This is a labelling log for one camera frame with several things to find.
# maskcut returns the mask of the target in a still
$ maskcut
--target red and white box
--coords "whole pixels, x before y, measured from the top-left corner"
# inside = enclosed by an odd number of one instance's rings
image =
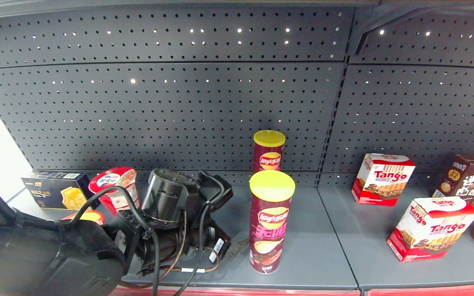
[[[415,167],[403,155],[367,153],[352,186],[352,195],[358,204],[394,206]]]
[[[412,200],[387,240],[400,262],[442,258],[474,220],[474,207],[460,197]]]

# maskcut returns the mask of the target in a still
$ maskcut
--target lay's logo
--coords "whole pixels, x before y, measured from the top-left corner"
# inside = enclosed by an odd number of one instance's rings
[[[281,227],[288,218],[288,208],[279,206],[277,208],[265,208],[258,213],[258,220],[261,225],[268,229]]]
[[[277,152],[267,152],[259,158],[259,164],[265,170],[277,170],[281,163],[281,154]]]

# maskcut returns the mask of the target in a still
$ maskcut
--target gray shelf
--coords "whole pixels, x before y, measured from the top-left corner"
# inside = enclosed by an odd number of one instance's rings
[[[410,201],[429,190],[408,187],[393,208],[356,204],[350,187],[318,192],[361,289],[474,284],[474,223],[442,259],[401,263],[386,244]]]
[[[213,214],[215,221],[235,240],[248,237],[250,191],[248,187],[233,187],[234,197],[222,209]],[[28,191],[22,191],[9,204],[25,213],[45,219],[60,219],[72,211],[42,210]],[[98,209],[105,212],[103,206]],[[178,266],[192,266],[194,258],[182,259]],[[203,266],[209,264],[207,259]],[[137,278],[139,263],[133,261],[130,273],[124,280],[137,283],[152,281],[151,276]],[[185,273],[171,273],[163,285],[181,285]],[[309,290],[356,290],[352,272],[341,250],[316,188],[298,187],[290,208],[290,221],[279,269],[270,275],[258,274],[250,267],[248,249],[233,260],[224,260],[211,273],[198,274],[192,287],[232,287]]]

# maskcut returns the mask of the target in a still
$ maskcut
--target barcode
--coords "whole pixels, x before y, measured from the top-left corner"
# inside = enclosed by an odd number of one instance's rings
[[[74,179],[78,176],[79,174],[66,174],[63,178],[64,179]]]
[[[433,193],[433,197],[446,197],[443,193],[441,193],[439,190],[435,190]]]
[[[222,238],[219,238],[217,240],[217,243],[215,244],[215,247],[213,247],[213,249],[217,252],[217,254],[221,250],[222,245],[224,245],[224,240],[222,240]],[[215,255],[215,253],[211,252],[211,255],[209,255],[209,260],[211,262],[215,262],[215,259],[217,259],[217,255]]]

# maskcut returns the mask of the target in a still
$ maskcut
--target chip can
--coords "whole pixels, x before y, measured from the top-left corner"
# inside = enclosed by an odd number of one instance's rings
[[[250,179],[250,264],[258,273],[274,272],[280,263],[295,182],[280,171],[260,171]]]
[[[286,140],[278,131],[263,130],[253,135],[256,143],[253,150],[253,172],[281,170],[281,156]]]

